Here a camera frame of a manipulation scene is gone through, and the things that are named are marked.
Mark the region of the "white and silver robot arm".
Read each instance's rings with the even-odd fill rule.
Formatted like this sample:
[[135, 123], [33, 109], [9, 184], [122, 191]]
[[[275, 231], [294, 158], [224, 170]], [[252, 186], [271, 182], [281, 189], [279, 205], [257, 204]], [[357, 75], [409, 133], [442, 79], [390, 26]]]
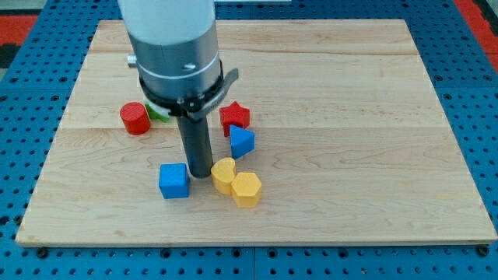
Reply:
[[213, 0], [118, 0], [139, 76], [153, 95], [191, 99], [222, 76]]

